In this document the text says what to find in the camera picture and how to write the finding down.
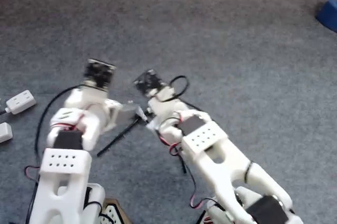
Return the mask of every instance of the white robotic arm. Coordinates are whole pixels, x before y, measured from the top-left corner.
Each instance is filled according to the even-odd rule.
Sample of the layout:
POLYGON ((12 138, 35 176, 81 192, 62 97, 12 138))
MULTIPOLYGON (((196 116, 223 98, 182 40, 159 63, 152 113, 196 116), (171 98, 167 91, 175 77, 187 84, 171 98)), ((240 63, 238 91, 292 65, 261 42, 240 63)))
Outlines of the white robotic arm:
POLYGON ((292 200, 287 192, 258 164, 251 162, 207 113, 191 110, 179 99, 170 100, 174 89, 163 83, 153 70, 141 75, 135 85, 150 98, 149 108, 156 115, 147 127, 159 133, 168 144, 180 143, 183 153, 214 189, 217 201, 226 209, 219 224, 303 224, 300 218, 293 218, 292 200), (215 157, 220 158, 221 163, 215 163, 215 157), (232 186, 235 180, 259 188, 270 197, 260 196, 261 200, 254 204, 242 205, 243 201, 237 200, 238 193, 232 186), (263 222, 264 217, 260 216, 265 214, 260 211, 263 208, 269 213, 275 211, 273 221, 263 222))
POLYGON ((98 224, 105 191, 88 183, 91 156, 98 137, 140 112, 134 104, 107 98, 115 67, 89 60, 85 81, 74 89, 51 119, 29 223, 98 224))

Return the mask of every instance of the red wire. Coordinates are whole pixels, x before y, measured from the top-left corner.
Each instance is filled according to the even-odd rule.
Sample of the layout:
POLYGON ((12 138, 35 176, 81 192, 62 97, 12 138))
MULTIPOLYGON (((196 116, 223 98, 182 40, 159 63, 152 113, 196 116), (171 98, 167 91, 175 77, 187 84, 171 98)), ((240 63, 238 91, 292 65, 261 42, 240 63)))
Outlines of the red wire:
POLYGON ((25 176, 26 176, 27 178, 29 178, 30 180, 33 180, 33 181, 35 181, 35 182, 38 182, 36 179, 32 178, 32 177, 29 175, 29 173, 28 173, 28 169, 29 169, 29 168, 39 169, 40 167, 39 167, 39 166, 28 165, 28 166, 26 166, 25 169, 24 169, 24 173, 25 173, 25 176))

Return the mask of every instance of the plug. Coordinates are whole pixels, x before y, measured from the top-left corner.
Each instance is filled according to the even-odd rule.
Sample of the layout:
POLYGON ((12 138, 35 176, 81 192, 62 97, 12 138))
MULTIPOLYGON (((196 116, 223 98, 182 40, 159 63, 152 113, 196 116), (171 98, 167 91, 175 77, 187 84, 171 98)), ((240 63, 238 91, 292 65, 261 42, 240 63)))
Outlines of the plug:
POLYGON ((12 128, 8 123, 0 124, 0 143, 13 138, 12 128))
POLYGON ((36 101, 29 90, 12 97, 7 102, 7 113, 18 114, 36 104, 36 101))

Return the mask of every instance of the blue object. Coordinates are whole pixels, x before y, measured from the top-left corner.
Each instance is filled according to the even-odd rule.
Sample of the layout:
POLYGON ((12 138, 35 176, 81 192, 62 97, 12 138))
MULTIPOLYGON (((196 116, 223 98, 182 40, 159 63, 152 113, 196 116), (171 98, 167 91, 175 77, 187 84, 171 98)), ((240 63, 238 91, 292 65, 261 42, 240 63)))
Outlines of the blue object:
POLYGON ((328 0, 316 18, 322 25, 337 32, 337 0, 328 0))

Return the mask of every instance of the black cable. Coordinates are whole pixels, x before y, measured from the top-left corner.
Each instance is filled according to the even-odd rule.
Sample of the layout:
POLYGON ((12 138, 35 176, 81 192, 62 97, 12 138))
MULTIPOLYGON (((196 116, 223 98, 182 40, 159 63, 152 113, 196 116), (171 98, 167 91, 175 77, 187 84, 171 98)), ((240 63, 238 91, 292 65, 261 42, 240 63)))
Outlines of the black cable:
POLYGON ((35 186, 34 186, 33 194, 32 194, 32 197, 31 197, 31 201, 29 203, 29 207, 28 207, 28 210, 27 210, 25 224, 29 224, 29 220, 31 219, 33 205, 34 205, 34 200, 35 200, 36 192, 37 192, 37 187, 38 187, 38 183, 36 182, 35 186))
POLYGON ((169 101, 175 100, 175 99, 179 98, 180 96, 182 96, 182 95, 186 92, 186 90, 187 90, 187 89, 189 88, 189 86, 190 86, 190 82, 189 82, 189 80, 187 79, 187 77, 186 77, 185 75, 178 75, 178 76, 176 76, 174 79, 170 80, 170 82, 169 82, 168 85, 169 85, 170 87, 173 87, 173 86, 172 86, 173 83, 174 83, 176 80, 178 80, 178 79, 185 79, 185 80, 186 80, 186 84, 185 84, 185 87, 183 88, 183 90, 182 90, 181 92, 179 92, 178 94, 174 94, 172 97, 170 97, 170 98, 168 98, 168 99, 165 99, 165 100, 160 100, 160 99, 158 99, 158 97, 157 97, 157 99, 158 99, 160 102, 165 103, 165 102, 169 102, 169 101))
POLYGON ((120 140, 125 134, 127 134, 134 126, 142 121, 140 116, 136 116, 136 119, 127 126, 122 132, 120 132, 108 145, 106 145, 100 152, 97 153, 97 157, 103 155, 113 144, 115 144, 118 140, 120 140))
POLYGON ((206 214, 206 211, 203 210, 202 213, 201 213, 201 215, 200 215, 200 217, 198 218, 198 220, 196 221, 195 224, 201 224, 201 221, 204 218, 205 214, 206 214))
MULTIPOLYGON (((177 152, 177 156, 180 157, 180 158, 183 160, 183 162, 184 162, 184 164, 185 164, 185 167, 186 167, 187 171, 189 172, 190 177, 191 177, 191 179, 192 179, 193 187, 194 187, 194 189, 193 189, 193 194, 192 194, 192 196, 191 196, 191 199, 192 199, 192 198, 194 198, 195 193, 196 193, 196 182, 195 182, 194 175, 192 174, 192 172, 191 172, 191 170, 190 170, 190 167, 188 167, 188 165, 186 164, 186 162, 184 161, 184 159, 182 158, 182 156, 180 155, 179 152, 177 152)), ((218 208, 220 208, 220 210, 225 211, 225 208, 224 208, 223 206, 221 206, 216 200, 214 200, 214 199, 212 199, 212 198, 208 198, 208 197, 202 198, 202 199, 201 199, 195 206, 192 205, 192 202, 191 202, 191 200, 190 200, 190 207, 193 208, 193 209, 196 209, 196 208, 198 208, 198 207, 200 206, 200 204, 201 204, 204 200, 211 200, 211 201, 213 201, 213 202, 215 203, 215 205, 216 205, 218 208)))
MULTIPOLYGON (((36 158, 36 164, 37 166, 40 165, 40 162, 41 162, 41 157, 39 155, 39 150, 38 150, 38 140, 39 140, 39 136, 40 136, 40 133, 41 133, 41 128, 42 128, 42 124, 43 124, 43 121, 47 115, 47 112, 49 110, 49 108, 51 107, 51 105, 60 97, 62 96, 63 94, 65 94, 66 92, 68 91, 71 91, 75 88, 78 88, 82 85, 76 85, 76 86, 73 86, 73 87, 69 87, 63 91, 61 91, 58 95, 56 95, 49 103, 48 105, 46 106, 46 108, 44 109, 41 117, 40 117, 40 120, 38 122, 38 125, 37 125, 37 129, 36 129, 36 134, 35 134, 35 142, 34 142, 34 153, 35 153, 35 158, 36 158)), ((37 187, 38 187, 38 183, 35 183, 35 187, 34 187, 34 191, 33 191, 33 194, 32 194, 32 198, 31 198, 31 201, 29 203, 29 207, 28 207, 28 211, 27 211, 27 215, 26 215, 26 221, 25 221, 25 224, 29 224, 29 220, 31 218, 31 215, 32 215, 32 210, 33 210, 33 205, 34 205, 34 200, 35 200, 35 197, 36 197, 36 192, 37 192, 37 187)))
POLYGON ((188 101, 182 99, 182 98, 179 98, 180 101, 182 101, 183 103, 187 104, 188 106, 192 107, 192 108, 195 108, 196 110, 200 111, 200 112, 203 112, 202 109, 200 109, 198 106, 194 105, 194 104, 191 104, 191 103, 188 103, 188 101))
POLYGON ((99 205, 99 207, 101 208, 101 210, 100 210, 98 216, 101 216, 101 217, 106 218, 106 219, 107 219, 108 221, 110 221, 112 224, 115 223, 115 222, 114 222, 108 215, 102 213, 102 212, 103 212, 103 207, 102 207, 102 204, 99 203, 98 201, 91 201, 91 202, 87 203, 87 204, 84 206, 84 208, 86 208, 87 206, 89 206, 89 205, 91 205, 91 204, 97 204, 97 205, 99 205))
POLYGON ((247 180, 248 180, 248 173, 249 171, 251 170, 251 167, 253 165, 253 161, 251 161, 246 169, 246 172, 244 173, 244 183, 247 183, 247 180))

